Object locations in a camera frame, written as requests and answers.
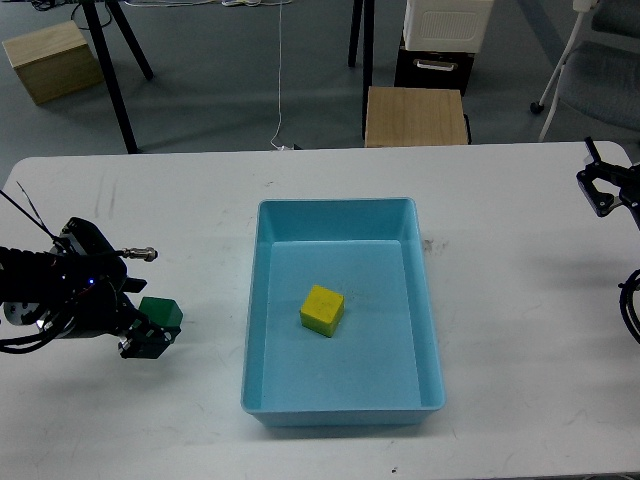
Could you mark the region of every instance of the wooden box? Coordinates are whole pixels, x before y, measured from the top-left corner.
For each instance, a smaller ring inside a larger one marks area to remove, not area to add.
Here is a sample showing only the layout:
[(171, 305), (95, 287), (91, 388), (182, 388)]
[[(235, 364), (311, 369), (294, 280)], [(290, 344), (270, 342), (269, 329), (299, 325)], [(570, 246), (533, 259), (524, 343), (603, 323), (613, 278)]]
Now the wooden box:
[(100, 65), (73, 21), (5, 40), (2, 45), (36, 105), (103, 81)]
[(466, 145), (458, 90), (371, 87), (365, 147)]

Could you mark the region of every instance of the white table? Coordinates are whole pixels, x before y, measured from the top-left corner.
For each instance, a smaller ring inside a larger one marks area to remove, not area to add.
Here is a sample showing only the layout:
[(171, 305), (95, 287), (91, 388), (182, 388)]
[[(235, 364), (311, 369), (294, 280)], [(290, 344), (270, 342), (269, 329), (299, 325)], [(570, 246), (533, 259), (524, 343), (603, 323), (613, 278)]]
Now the white table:
[[(604, 160), (628, 165), (599, 143)], [(48, 226), (96, 223), (183, 332), (155, 361), (117, 339), (0, 359), (0, 477), (466, 479), (640, 471), (640, 345), (617, 284), (640, 232), (595, 216), (576, 144), (36, 158), (5, 188)], [(258, 203), (415, 199), (448, 401), (413, 427), (273, 429), (240, 407)], [(49, 240), (7, 202), (0, 245)], [(139, 295), (131, 296), (134, 302)], [(3, 323), (5, 336), (31, 333)]]

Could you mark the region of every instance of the caster wheel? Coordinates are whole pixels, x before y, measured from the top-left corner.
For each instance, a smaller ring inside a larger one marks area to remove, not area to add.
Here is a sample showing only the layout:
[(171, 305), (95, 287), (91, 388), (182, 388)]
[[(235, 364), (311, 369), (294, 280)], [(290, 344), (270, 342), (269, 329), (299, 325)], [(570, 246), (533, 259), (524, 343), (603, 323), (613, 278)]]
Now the caster wheel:
[(539, 102), (533, 102), (529, 106), (529, 110), (531, 110), (531, 113), (533, 113), (534, 115), (538, 115), (540, 112), (542, 112), (542, 110), (544, 110), (544, 105), (540, 105)]

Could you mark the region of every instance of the gray floor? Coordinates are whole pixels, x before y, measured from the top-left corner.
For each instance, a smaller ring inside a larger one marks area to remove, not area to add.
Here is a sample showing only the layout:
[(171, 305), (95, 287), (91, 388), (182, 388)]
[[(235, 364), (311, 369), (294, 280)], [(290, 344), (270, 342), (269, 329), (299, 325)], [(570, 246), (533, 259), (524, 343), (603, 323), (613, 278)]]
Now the gray floor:
[[(374, 84), (392, 85), (405, 2), (378, 0)], [(156, 78), (147, 82), (115, 24), (104, 29), (136, 139), (144, 152), (269, 150), (278, 124), (277, 7), (123, 5)], [(2, 40), (70, 18), (0, 3)], [(101, 16), (105, 10), (99, 6)], [(352, 148), (360, 134), (361, 65), (346, 66), (351, 2), (294, 0), (282, 10), (282, 129), (278, 143)], [(571, 2), (496, 0), (463, 99), (473, 143), (535, 142), (544, 121), (529, 112), (560, 57), (576, 14)], [(79, 11), (76, 22), (84, 26)], [(85, 32), (91, 45), (88, 32)], [(614, 45), (625, 39), (581, 32)], [(99, 85), (35, 106), (0, 59), (0, 184), (31, 156), (125, 153)], [(640, 161), (640, 134), (560, 107), (547, 141), (613, 140)]]

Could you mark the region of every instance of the tripod leg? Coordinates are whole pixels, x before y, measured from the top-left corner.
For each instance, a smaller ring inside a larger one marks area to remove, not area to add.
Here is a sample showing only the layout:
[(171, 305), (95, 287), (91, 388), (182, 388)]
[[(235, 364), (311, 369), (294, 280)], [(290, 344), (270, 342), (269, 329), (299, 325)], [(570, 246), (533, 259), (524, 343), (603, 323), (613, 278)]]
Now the tripod leg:
[(133, 30), (131, 30), (131, 26), (127, 21), (127, 17), (124, 16), (124, 12), (120, 7), (120, 3), (115, 1), (115, 2), (109, 2), (107, 3), (107, 5), (109, 6), (111, 15), (113, 15), (113, 18), (118, 24), (118, 27), (120, 27), (120, 31), (122, 32), (124, 39), (129, 44), (129, 48), (131, 49), (133, 56), (138, 61), (138, 65), (140, 65), (140, 68), (142, 69), (142, 73), (144, 74), (144, 77), (147, 80), (151, 80), (153, 78), (153, 71), (151, 70), (151, 67), (149, 66), (149, 62), (147, 62), (147, 59), (144, 56), (142, 49), (140, 48), (140, 44), (138, 43), (136, 36), (133, 34)]
[(82, 9), (87, 17), (91, 38), (93, 39), (93, 44), (96, 48), (98, 61), (100, 62), (102, 74), (104, 75), (104, 80), (107, 84), (109, 95), (111, 96), (111, 103), (113, 103), (113, 109), (116, 112), (116, 118), (120, 125), (120, 131), (122, 132), (127, 152), (137, 153), (138, 147), (136, 145), (136, 139), (133, 136), (133, 130), (131, 130), (131, 123), (129, 122), (127, 109), (124, 106), (124, 100), (122, 99), (122, 92), (120, 92), (116, 72), (113, 69), (113, 63), (111, 62), (107, 42), (104, 39), (104, 33), (100, 26), (100, 19), (98, 18), (96, 5), (93, 2), (82, 2)]
[(356, 55), (358, 54), (358, 40), (360, 39), (360, 20), (362, 19), (362, 2), (364, 0), (353, 0), (353, 13), (351, 15), (351, 38), (349, 39), (349, 61), (350, 67), (356, 66)]
[(375, 0), (364, 0), (364, 44), (362, 61), (362, 138), (367, 127), (369, 87), (373, 79), (373, 31)]

